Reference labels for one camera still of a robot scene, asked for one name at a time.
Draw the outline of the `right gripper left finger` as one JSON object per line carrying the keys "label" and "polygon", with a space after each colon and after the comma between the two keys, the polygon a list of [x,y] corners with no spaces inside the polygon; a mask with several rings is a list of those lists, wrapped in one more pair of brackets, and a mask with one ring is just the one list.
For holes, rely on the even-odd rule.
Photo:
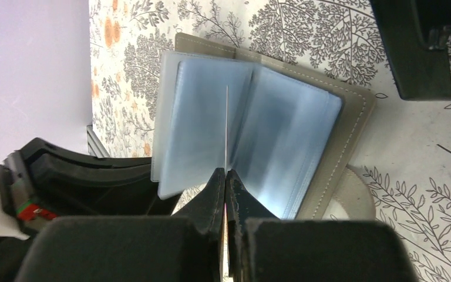
{"label": "right gripper left finger", "polygon": [[226,174],[171,216],[70,216],[36,237],[17,281],[221,281]]}

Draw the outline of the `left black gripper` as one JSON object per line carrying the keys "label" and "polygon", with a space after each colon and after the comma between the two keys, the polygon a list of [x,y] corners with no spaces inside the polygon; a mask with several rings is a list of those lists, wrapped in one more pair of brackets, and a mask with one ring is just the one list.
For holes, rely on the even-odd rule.
{"label": "left black gripper", "polygon": [[98,158],[38,137],[0,164],[0,237],[28,238],[60,215],[170,215],[151,158]]}

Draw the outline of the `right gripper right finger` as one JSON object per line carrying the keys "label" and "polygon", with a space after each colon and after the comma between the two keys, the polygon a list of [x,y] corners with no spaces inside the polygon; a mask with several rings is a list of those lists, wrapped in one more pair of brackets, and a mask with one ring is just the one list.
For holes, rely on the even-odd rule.
{"label": "right gripper right finger", "polygon": [[405,246],[376,220],[280,220],[230,170],[228,270],[234,281],[416,281]]}

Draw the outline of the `grey leather card holder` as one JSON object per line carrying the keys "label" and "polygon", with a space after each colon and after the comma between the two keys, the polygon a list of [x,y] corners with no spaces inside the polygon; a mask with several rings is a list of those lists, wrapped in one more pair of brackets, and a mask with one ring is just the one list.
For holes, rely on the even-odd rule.
{"label": "grey leather card holder", "polygon": [[151,179],[161,199],[228,169],[281,219],[372,220],[348,163],[376,104],[368,89],[186,33],[161,61]]}

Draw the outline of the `black card tray box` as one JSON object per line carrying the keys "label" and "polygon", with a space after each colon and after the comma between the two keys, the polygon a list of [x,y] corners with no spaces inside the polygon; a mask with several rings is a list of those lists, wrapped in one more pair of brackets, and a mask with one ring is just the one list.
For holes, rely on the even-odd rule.
{"label": "black card tray box", "polygon": [[451,1],[371,1],[401,99],[451,100]]}

